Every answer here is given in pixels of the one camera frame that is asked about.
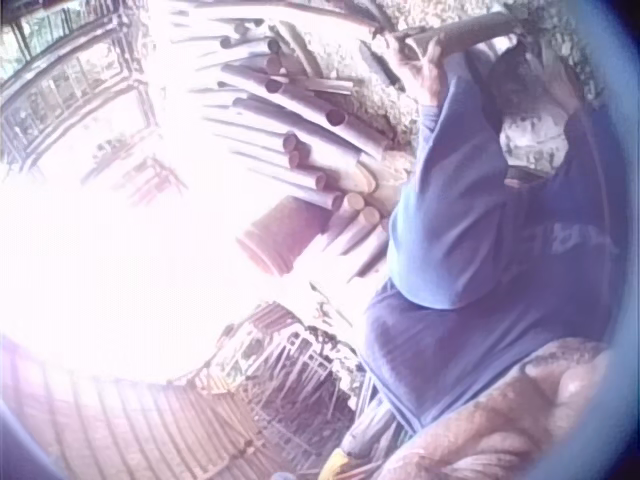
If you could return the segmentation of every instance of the person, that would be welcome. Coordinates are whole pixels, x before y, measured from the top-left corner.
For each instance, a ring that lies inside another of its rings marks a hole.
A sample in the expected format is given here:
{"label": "person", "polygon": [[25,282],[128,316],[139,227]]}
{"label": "person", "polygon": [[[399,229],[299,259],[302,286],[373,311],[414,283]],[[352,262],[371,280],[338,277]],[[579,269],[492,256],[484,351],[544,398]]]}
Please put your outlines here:
{"label": "person", "polygon": [[606,340],[626,252],[622,154],[606,108],[585,104],[546,53],[545,85],[568,120],[554,176],[505,185],[508,164],[463,54],[434,39],[389,62],[420,104],[415,172],[390,219],[389,279],[357,349],[411,434],[477,398],[557,339]]}

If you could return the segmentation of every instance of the blue long-sleeve shirt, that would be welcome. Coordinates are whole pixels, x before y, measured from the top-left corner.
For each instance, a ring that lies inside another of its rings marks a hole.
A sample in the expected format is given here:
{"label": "blue long-sleeve shirt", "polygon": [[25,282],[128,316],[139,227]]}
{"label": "blue long-sleeve shirt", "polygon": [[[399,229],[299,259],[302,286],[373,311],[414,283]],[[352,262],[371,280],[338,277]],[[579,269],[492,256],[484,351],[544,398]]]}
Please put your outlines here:
{"label": "blue long-sleeve shirt", "polygon": [[391,278],[358,336],[414,432],[550,341],[602,340],[619,289],[624,172],[606,114],[574,114],[559,172],[517,191],[481,102],[454,77],[442,111],[423,111],[415,177],[390,221]]}

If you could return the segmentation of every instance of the bamboo stack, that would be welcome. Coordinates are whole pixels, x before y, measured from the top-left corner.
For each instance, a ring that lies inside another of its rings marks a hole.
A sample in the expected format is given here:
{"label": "bamboo stack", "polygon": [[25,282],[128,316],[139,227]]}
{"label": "bamboo stack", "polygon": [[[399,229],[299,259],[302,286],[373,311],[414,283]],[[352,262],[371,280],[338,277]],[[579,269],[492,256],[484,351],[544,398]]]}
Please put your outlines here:
{"label": "bamboo stack", "polygon": [[[355,170],[363,152],[380,157],[388,139],[315,95],[350,95],[354,85],[322,78],[291,22],[225,18],[202,2],[173,0],[166,8],[172,57],[186,71],[184,98],[203,120],[202,131],[216,157],[267,190],[329,211],[322,215],[281,202],[239,235],[238,244],[260,270],[286,275],[297,256],[324,232],[326,217],[358,201],[352,195],[342,202],[339,179],[330,167],[342,164]],[[366,225],[357,228],[356,222],[353,238],[338,239],[344,242],[343,250],[379,222],[371,207],[359,209],[364,209]],[[332,225],[327,238],[346,225],[338,222],[338,227]]]}

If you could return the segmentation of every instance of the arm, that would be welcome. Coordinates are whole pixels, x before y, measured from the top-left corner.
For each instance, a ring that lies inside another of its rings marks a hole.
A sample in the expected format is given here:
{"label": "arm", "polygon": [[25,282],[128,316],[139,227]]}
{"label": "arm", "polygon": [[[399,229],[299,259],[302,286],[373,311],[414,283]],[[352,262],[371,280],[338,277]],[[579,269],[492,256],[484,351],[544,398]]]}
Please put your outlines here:
{"label": "arm", "polygon": [[470,79],[450,79],[432,132],[432,111],[423,117],[415,178],[391,218],[391,278],[423,306],[479,298],[510,255],[516,197],[504,185],[507,162],[481,101]]}

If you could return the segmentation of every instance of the bamboo piece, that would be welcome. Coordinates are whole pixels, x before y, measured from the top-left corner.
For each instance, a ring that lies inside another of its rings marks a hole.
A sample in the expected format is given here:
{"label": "bamboo piece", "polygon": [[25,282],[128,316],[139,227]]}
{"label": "bamboo piece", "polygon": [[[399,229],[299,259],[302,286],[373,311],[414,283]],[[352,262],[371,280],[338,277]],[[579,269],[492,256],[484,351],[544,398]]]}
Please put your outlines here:
{"label": "bamboo piece", "polygon": [[322,8],[290,2],[218,1],[198,4],[194,7],[209,19],[221,18],[268,18],[285,21],[309,30],[343,33],[370,42],[379,33],[380,26],[374,22]]}
{"label": "bamboo piece", "polygon": [[365,207],[344,229],[342,234],[325,250],[331,255],[343,255],[365,238],[380,222],[380,213],[373,207]]}
{"label": "bamboo piece", "polygon": [[224,138],[222,142],[231,152],[244,153],[281,167],[296,168],[300,163],[300,154],[295,150],[289,153],[283,153],[232,138]]}
{"label": "bamboo piece", "polygon": [[313,188],[314,190],[322,190],[325,182],[327,181],[326,175],[318,170],[284,168],[239,152],[233,152],[231,157],[253,172],[268,175],[269,177],[301,185],[303,187]]}
{"label": "bamboo piece", "polygon": [[185,33],[188,31],[231,38],[241,38],[249,31],[242,22],[215,21],[198,16],[174,16],[171,27],[173,32],[185,30]]}
{"label": "bamboo piece", "polygon": [[286,197],[253,222],[236,241],[260,270],[283,276],[293,269],[298,256],[322,231],[327,217],[328,212],[320,207]]}
{"label": "bamboo piece", "polygon": [[349,80],[333,80],[328,78],[286,77],[272,74],[271,78],[282,83],[289,83],[298,88],[313,90],[315,92],[338,93],[351,95],[353,82]]}
{"label": "bamboo piece", "polygon": [[249,93],[240,88],[200,88],[189,90],[197,95],[198,101],[204,106],[231,106],[236,98],[247,98]]}
{"label": "bamboo piece", "polygon": [[266,73],[268,75],[277,75],[282,70],[282,62],[276,54],[269,55],[253,55],[243,60],[233,62],[234,65],[241,65],[258,73]]}
{"label": "bamboo piece", "polygon": [[493,38],[514,33],[517,27],[518,21],[512,15],[506,12],[492,12],[433,28],[409,37],[405,42],[422,58],[427,52],[429,42],[436,36],[441,36],[442,54],[447,56],[463,52]]}
{"label": "bamboo piece", "polygon": [[207,70],[211,67],[223,63],[235,62],[255,55],[277,54],[279,51],[280,44],[276,39],[270,37],[265,37],[260,40],[254,40],[251,42],[240,43],[228,48],[222,45],[221,50],[200,57],[202,60],[207,61],[207,65],[204,67],[200,67],[197,70]]}
{"label": "bamboo piece", "polygon": [[305,75],[308,75],[306,68],[302,64],[302,61],[295,55],[290,55],[284,51],[281,51],[280,61],[282,62],[282,68],[284,68],[287,74],[294,75],[296,77],[304,77]]}
{"label": "bamboo piece", "polygon": [[326,231],[319,241],[319,248],[324,251],[336,238],[344,232],[345,228],[358,216],[364,208],[364,199],[357,193],[349,193],[344,197],[340,210],[333,214],[329,220]]}
{"label": "bamboo piece", "polygon": [[281,21],[276,23],[276,27],[284,39],[289,43],[289,45],[291,45],[291,48],[293,48],[293,51],[296,53],[296,57],[304,66],[307,75],[309,77],[322,78],[322,68],[318,63],[318,60],[307,48],[307,43],[302,35],[300,35],[300,32],[298,32],[295,25],[290,22]]}
{"label": "bamboo piece", "polygon": [[378,255],[380,255],[389,242],[388,221],[383,220],[360,245],[355,247],[345,256],[343,268],[346,282],[362,273]]}
{"label": "bamboo piece", "polygon": [[235,140],[250,140],[254,145],[291,152],[298,144],[298,137],[294,133],[278,133],[269,130],[247,127],[239,123],[223,122],[206,119],[213,128],[213,134]]}
{"label": "bamboo piece", "polygon": [[292,131],[311,147],[310,163],[314,165],[347,165],[355,167],[360,151],[349,142],[322,127],[306,121],[299,115],[265,105],[253,99],[234,100],[233,108],[260,119],[269,128],[279,132]]}
{"label": "bamboo piece", "polygon": [[258,178],[268,182],[269,187],[284,195],[299,198],[305,202],[312,203],[327,210],[336,211],[340,207],[342,201],[342,194],[336,191],[321,191],[314,190],[313,188],[303,187],[293,183],[285,182],[277,178],[261,175],[256,172],[251,172]]}
{"label": "bamboo piece", "polygon": [[235,65],[224,65],[220,72],[223,81],[300,114],[305,119],[341,136],[376,159],[382,158],[384,150],[389,145],[388,138],[358,118],[309,95],[304,90]]}

